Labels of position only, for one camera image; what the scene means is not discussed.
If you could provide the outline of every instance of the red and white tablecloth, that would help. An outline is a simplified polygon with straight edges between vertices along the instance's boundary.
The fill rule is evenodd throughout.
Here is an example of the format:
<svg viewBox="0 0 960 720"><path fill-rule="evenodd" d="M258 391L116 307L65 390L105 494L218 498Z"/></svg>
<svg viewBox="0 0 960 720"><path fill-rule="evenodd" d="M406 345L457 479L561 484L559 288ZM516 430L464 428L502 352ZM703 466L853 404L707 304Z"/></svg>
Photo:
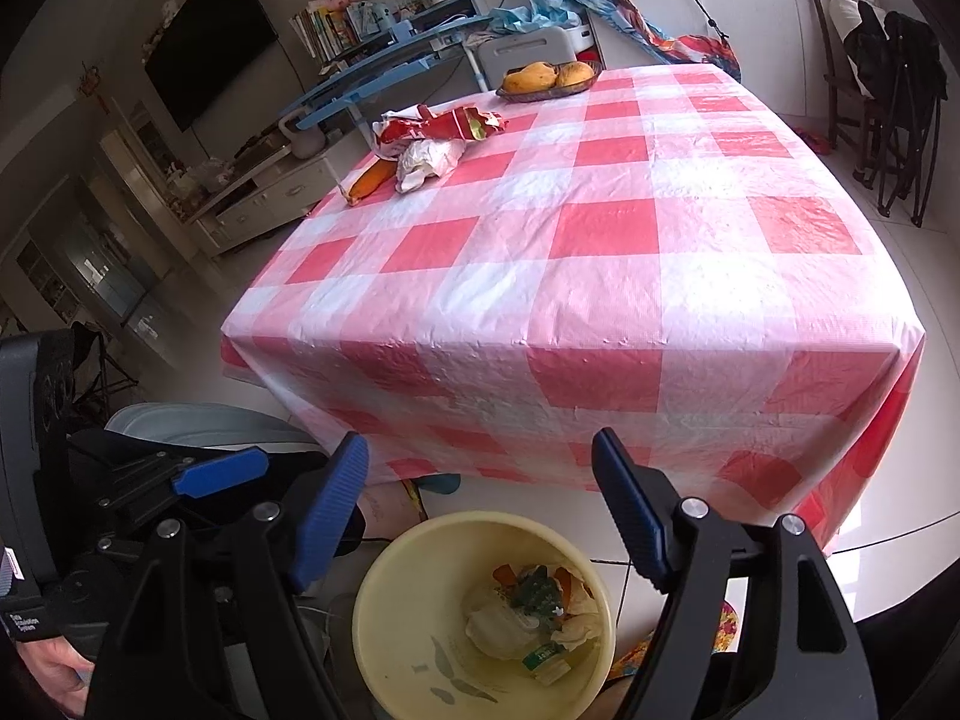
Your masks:
<svg viewBox="0 0 960 720"><path fill-rule="evenodd" d="M327 196L230 314L224 360L325 447L363 434L371 483L595 490L590 439L611 426L682 494L761 523L793 509L829 538L923 345L829 171L713 66L469 100L506 132L406 196Z"/></svg>

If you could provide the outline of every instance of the black tv screen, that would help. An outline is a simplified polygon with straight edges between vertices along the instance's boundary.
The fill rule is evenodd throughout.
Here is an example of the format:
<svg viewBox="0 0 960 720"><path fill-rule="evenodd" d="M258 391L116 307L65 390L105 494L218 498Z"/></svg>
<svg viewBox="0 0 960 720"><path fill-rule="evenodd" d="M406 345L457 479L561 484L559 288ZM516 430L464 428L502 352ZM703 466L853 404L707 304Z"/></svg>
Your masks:
<svg viewBox="0 0 960 720"><path fill-rule="evenodd" d="M258 0L187 0L147 60L147 76L184 130L275 39Z"/></svg>

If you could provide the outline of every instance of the yellow trash can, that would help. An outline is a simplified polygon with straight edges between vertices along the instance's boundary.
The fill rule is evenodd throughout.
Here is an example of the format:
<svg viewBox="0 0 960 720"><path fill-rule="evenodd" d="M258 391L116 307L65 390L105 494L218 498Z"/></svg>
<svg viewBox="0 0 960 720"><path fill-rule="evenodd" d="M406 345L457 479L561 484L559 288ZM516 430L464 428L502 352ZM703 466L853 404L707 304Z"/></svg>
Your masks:
<svg viewBox="0 0 960 720"><path fill-rule="evenodd" d="M597 601L602 634L574 651L573 670L553 685L467 638L464 597L503 563L572 565ZM602 688L614 645L610 600L592 563L544 525L501 512L448 514L397 538L368 572L353 613L360 672L395 720L576 720Z"/></svg>

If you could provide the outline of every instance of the plate of fruit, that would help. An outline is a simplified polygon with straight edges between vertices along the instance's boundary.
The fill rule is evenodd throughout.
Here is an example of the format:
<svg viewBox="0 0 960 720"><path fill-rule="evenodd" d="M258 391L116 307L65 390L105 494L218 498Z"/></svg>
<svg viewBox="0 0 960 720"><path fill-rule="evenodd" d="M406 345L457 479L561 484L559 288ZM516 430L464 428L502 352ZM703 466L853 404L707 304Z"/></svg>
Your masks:
<svg viewBox="0 0 960 720"><path fill-rule="evenodd" d="M601 71L599 62L568 62L563 65L534 62L522 70L507 73L496 93L511 103L539 103L541 100L565 98L592 87Z"/></svg>

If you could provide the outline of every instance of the row of books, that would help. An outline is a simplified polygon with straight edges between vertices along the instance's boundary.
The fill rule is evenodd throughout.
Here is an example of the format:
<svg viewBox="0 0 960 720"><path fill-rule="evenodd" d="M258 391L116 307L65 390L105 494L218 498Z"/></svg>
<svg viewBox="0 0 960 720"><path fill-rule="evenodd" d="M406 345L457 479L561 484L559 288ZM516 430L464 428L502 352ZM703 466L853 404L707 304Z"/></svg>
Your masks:
<svg viewBox="0 0 960 720"><path fill-rule="evenodd" d="M342 53L360 45L363 37L371 32L370 24L363 19L362 13L352 13L350 9L329 10L312 2L289 22L309 55L322 62L336 61Z"/></svg>

